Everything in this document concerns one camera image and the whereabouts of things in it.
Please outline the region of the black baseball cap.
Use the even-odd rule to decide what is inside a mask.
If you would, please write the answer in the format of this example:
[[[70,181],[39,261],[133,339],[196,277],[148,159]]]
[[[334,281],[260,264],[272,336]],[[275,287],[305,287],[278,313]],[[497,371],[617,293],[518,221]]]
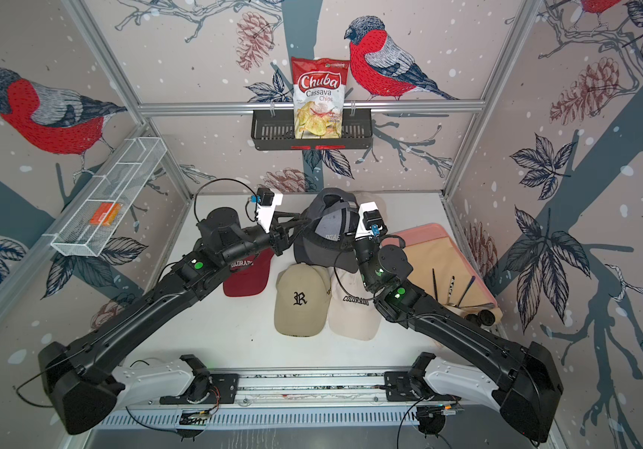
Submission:
[[[295,261],[357,273],[351,242],[359,223],[358,211],[353,193],[333,187],[321,190],[302,214],[310,221],[293,244]]]

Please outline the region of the red baseball cap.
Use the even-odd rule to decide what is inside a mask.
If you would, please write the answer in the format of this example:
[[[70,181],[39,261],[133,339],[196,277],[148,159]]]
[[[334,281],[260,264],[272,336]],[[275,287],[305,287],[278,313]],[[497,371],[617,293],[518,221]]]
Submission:
[[[231,265],[231,276],[223,283],[223,293],[227,297],[253,297],[265,290],[272,258],[272,249],[235,261]]]

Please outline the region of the khaki baseball cap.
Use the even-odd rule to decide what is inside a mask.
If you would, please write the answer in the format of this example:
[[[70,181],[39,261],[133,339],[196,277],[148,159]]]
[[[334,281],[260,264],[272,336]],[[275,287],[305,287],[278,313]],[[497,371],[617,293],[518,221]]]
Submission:
[[[278,276],[276,288],[276,331],[295,338],[318,335],[326,324],[331,300],[327,268],[304,263],[291,265]]]

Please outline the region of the cream Colorado baseball cap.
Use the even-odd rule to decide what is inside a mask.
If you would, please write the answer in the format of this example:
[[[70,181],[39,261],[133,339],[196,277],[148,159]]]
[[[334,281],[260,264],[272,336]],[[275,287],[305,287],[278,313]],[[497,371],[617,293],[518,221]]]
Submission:
[[[361,275],[330,269],[331,300],[327,322],[334,333],[353,340],[373,340],[381,323],[373,296],[366,291]]]

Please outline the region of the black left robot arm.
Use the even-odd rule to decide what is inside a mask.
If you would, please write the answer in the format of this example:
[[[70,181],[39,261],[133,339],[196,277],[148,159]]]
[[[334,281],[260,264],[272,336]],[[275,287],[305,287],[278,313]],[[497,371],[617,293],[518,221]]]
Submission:
[[[198,222],[201,237],[141,299],[98,329],[64,345],[48,344],[38,356],[43,389],[68,434],[100,424],[125,387],[114,368],[176,315],[213,293],[232,274],[233,263],[271,249],[292,247],[309,220],[272,213],[268,226],[242,227],[237,211],[214,209]]]

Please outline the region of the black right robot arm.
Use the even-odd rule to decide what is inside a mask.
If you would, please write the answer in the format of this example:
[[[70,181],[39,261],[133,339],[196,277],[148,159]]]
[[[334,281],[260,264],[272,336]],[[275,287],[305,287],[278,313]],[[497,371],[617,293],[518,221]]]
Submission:
[[[449,311],[408,280],[404,251],[375,237],[357,238],[353,250],[366,290],[390,323],[424,334],[478,369],[492,384],[489,407],[533,443],[545,443],[563,394],[551,353],[531,342],[523,346],[482,329]]]

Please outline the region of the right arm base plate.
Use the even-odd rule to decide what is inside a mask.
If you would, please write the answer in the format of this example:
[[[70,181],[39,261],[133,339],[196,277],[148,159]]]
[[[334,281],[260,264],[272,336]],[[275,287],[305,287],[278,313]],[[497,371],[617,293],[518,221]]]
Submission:
[[[385,372],[383,389],[389,402],[415,400],[457,402],[459,397],[435,392],[420,375],[409,372]]]

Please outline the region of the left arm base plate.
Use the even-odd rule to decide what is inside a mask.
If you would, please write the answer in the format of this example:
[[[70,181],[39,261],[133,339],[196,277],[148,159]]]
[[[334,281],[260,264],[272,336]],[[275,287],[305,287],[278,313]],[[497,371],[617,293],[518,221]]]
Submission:
[[[196,375],[189,387],[177,396],[160,398],[162,405],[233,404],[240,376],[236,373]]]

